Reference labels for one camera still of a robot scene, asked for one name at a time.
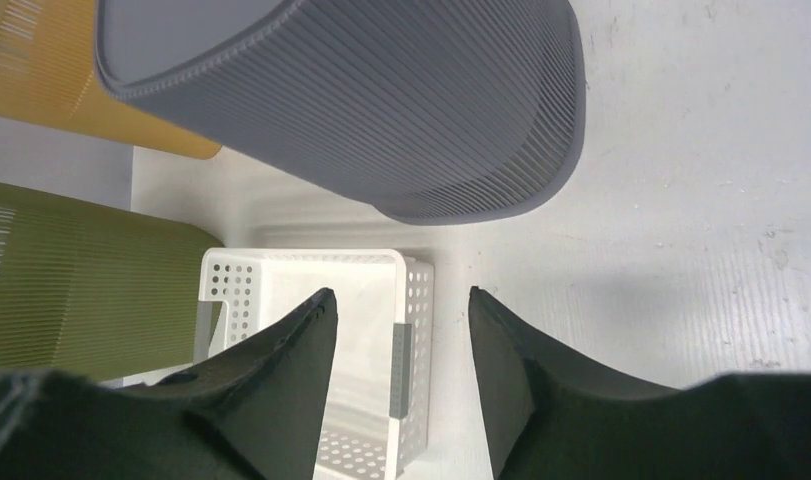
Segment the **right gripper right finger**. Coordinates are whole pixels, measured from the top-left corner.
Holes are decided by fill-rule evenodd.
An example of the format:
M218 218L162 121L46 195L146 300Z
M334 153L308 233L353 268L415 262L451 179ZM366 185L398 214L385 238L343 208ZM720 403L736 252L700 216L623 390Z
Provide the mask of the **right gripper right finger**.
M496 479L811 479L811 373L679 390L585 356L483 289L468 318Z

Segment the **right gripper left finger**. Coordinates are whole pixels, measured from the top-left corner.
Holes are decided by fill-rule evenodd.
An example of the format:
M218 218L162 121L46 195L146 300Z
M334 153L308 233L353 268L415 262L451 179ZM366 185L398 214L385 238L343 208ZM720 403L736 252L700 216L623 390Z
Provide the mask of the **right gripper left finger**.
M309 479L337 328L323 288L154 385L0 369L0 479Z

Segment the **white perforated plastic basket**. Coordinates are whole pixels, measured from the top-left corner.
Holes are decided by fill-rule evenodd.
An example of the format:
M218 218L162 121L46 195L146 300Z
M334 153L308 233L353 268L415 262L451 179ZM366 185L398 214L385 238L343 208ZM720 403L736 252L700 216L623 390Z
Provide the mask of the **white perforated plastic basket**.
M392 249L211 248L129 281L115 376L192 364L328 289L338 327L327 399L302 422L302 479L395 479L426 449L433 267Z

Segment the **grey mesh waste bin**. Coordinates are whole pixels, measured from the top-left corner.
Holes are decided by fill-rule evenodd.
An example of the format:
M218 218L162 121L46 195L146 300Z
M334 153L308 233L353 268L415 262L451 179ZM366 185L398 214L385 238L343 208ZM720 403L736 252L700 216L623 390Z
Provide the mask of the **grey mesh waste bin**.
M99 1L115 99L411 225L526 213L585 130L567 1Z

